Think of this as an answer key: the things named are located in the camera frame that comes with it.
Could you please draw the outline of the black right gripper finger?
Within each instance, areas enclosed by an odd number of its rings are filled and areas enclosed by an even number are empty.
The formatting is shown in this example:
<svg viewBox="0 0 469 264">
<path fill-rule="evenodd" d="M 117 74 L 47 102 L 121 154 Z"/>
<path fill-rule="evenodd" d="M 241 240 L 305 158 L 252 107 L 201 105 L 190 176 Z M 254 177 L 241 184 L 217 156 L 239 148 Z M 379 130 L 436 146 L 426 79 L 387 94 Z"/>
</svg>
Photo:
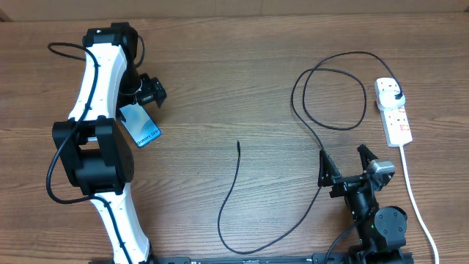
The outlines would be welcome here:
<svg viewBox="0 0 469 264">
<path fill-rule="evenodd" d="M 377 160 L 377 156 L 365 144 L 360 144 L 357 151 L 360 155 L 363 171 L 373 171 L 373 161 Z"/>
<path fill-rule="evenodd" d="M 341 178 L 341 172 L 336 167 L 332 158 L 325 150 L 320 150 L 320 169 L 318 174 L 318 186 L 332 186 Z"/>
</svg>

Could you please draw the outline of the black Samsung Galaxy smartphone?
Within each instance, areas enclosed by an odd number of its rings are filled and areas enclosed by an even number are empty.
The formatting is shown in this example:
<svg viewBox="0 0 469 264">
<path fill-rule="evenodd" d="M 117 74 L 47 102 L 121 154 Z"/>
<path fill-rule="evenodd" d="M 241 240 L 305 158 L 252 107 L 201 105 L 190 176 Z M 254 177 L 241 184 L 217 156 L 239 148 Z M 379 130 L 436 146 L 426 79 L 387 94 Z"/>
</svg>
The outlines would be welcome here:
<svg viewBox="0 0 469 264">
<path fill-rule="evenodd" d="M 161 131 L 143 106 L 130 104 L 120 109 L 122 124 L 139 148 L 145 147 L 161 135 Z"/>
</svg>

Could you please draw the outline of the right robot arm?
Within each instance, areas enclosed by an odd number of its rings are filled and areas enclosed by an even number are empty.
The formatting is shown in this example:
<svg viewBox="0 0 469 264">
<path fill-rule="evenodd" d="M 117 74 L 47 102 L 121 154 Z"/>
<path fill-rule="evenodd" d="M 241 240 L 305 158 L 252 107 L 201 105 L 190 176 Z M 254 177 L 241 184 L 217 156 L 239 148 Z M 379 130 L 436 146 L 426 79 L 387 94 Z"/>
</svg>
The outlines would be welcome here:
<svg viewBox="0 0 469 264">
<path fill-rule="evenodd" d="M 395 166 L 379 159 L 365 145 L 358 146 L 363 172 L 344 177 L 325 150 L 320 150 L 319 187 L 331 187 L 330 197 L 342 197 L 352 215 L 353 224 L 330 246 L 326 253 L 314 253 L 314 263 L 413 263 L 411 253 L 404 253 L 407 214 L 397 206 L 381 208 L 375 193 L 391 181 Z M 334 247 L 351 231 L 356 230 L 360 243 L 347 252 L 333 253 Z"/>
</svg>

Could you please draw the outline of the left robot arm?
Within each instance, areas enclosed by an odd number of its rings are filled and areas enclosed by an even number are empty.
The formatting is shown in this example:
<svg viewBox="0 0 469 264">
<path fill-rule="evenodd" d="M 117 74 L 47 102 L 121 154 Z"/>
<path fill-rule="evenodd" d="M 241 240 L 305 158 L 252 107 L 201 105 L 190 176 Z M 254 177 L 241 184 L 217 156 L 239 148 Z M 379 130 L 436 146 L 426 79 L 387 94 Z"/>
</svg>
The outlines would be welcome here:
<svg viewBox="0 0 469 264">
<path fill-rule="evenodd" d="M 166 91 L 158 78 L 138 72 L 144 41 L 127 22 L 88 29 L 78 49 L 85 52 L 84 77 L 67 120 L 53 125 L 56 154 L 46 191 L 59 204 L 94 205 L 111 242 L 112 263 L 156 263 L 133 204 L 135 164 L 119 126 L 138 147 L 158 138 L 160 129 L 144 105 L 161 106 Z"/>
</svg>

